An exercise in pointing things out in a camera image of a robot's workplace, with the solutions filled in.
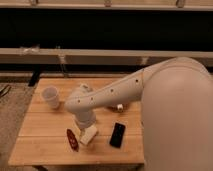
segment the white mug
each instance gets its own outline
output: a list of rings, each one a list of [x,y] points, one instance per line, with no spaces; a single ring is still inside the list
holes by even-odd
[[[52,108],[56,109],[59,107],[59,94],[58,89],[54,86],[46,87],[42,93],[41,96],[43,100]]]

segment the wooden tabletop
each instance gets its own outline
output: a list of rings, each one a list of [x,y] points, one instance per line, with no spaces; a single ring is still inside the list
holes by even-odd
[[[41,79],[25,115],[17,137],[9,164],[21,165],[72,165],[72,164],[115,164],[143,163],[143,143],[141,131],[140,103],[129,104],[123,113],[116,113],[107,108],[98,108],[98,135],[88,146],[80,144],[78,152],[70,148],[66,129],[70,128],[79,136],[79,129],[74,123],[74,116],[64,109],[64,102],[71,90],[79,83],[87,83],[98,89],[115,78],[70,78]],[[41,91],[49,85],[59,89],[60,107],[50,109],[40,97]],[[109,145],[115,122],[126,125],[123,143],[120,149]]]

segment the smartphone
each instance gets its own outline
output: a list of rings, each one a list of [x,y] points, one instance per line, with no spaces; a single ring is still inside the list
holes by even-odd
[[[112,136],[110,139],[111,146],[117,147],[117,148],[121,147],[125,128],[126,128],[125,125],[120,124],[120,123],[115,123],[113,133],[112,133]]]

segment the white object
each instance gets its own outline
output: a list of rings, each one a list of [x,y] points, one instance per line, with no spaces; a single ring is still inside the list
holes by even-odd
[[[77,97],[87,94],[91,91],[93,90],[89,85],[81,83],[79,87],[72,91],[68,99],[76,99]],[[78,110],[72,111],[72,113],[75,115],[75,122],[80,130],[90,127],[96,121],[96,116],[92,110]]]
[[[58,89],[54,86],[46,87],[42,93],[41,96],[43,100],[52,108],[56,109],[59,107],[59,94]]]
[[[142,105],[145,171],[213,170],[213,80],[202,64],[173,58],[65,106],[81,113],[131,101]]]
[[[118,104],[117,105],[118,112],[123,112],[123,109],[124,109],[123,104]]]
[[[88,145],[97,133],[98,129],[94,125],[86,128],[80,136],[80,142],[84,145]]]

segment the gray carpet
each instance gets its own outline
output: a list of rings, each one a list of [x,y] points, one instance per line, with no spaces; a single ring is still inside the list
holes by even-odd
[[[6,84],[11,91],[0,98],[0,171],[36,171],[33,167],[8,166],[8,159],[23,122],[35,87],[28,87],[29,74],[13,77],[0,74],[0,89]],[[142,171],[136,165],[47,166],[49,171]]]

